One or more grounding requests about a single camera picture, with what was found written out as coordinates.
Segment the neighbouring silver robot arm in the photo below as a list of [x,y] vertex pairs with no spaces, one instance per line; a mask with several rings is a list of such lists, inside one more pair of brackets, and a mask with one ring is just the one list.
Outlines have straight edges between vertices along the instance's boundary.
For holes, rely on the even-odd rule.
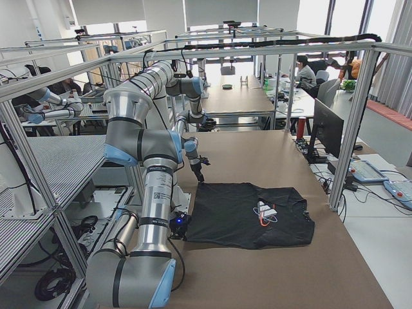
[[71,119],[78,117],[84,109],[81,99],[62,98],[61,96],[50,91],[49,88],[43,87],[33,92],[27,93],[27,97],[39,103],[36,107],[31,107],[26,100],[15,106],[15,110],[20,117],[33,124],[52,119]]

